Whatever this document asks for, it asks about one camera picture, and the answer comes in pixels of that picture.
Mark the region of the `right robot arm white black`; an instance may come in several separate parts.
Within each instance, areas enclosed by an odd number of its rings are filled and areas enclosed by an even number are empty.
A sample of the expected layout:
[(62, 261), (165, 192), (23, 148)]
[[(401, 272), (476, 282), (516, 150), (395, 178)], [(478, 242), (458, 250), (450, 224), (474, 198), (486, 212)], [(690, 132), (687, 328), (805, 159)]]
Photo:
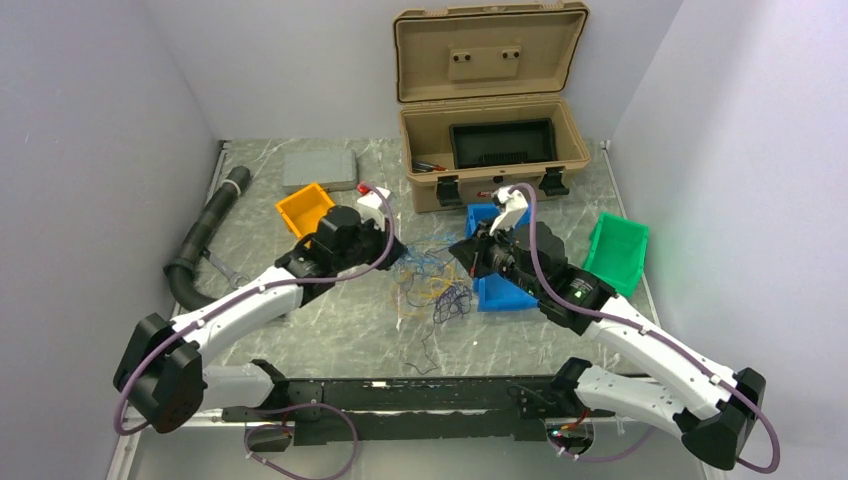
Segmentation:
[(612, 348), (654, 380), (648, 384), (571, 358), (552, 383), (557, 411), (615, 412), (675, 436), (716, 469), (743, 464), (766, 389), (758, 371), (733, 370), (670, 336), (608, 283), (571, 264), (563, 241), (542, 222), (495, 233), (482, 223), (449, 252), (470, 276), (508, 281), (534, 297), (549, 321)]

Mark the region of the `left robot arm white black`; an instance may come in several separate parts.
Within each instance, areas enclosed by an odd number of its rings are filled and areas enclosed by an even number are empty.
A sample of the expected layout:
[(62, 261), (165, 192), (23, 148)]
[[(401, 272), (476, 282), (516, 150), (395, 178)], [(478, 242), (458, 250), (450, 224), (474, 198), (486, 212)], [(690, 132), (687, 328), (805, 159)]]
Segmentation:
[(214, 367), (223, 349), (336, 285), (386, 271), (404, 254), (392, 208), (375, 193), (336, 206), (318, 229), (255, 280), (172, 320), (151, 314), (135, 327), (115, 373), (113, 428), (169, 433), (198, 411), (243, 407), (264, 420), (290, 403), (285, 376), (264, 360)]

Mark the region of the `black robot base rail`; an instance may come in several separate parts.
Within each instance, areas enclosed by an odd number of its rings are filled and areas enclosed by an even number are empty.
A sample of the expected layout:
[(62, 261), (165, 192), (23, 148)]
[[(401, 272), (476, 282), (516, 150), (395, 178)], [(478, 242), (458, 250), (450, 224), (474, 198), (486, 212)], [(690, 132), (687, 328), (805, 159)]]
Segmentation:
[(589, 417), (553, 375), (286, 378), (260, 406), (226, 407), (228, 423), (286, 422), (297, 446), (362, 441), (509, 437), (542, 441), (545, 425)]

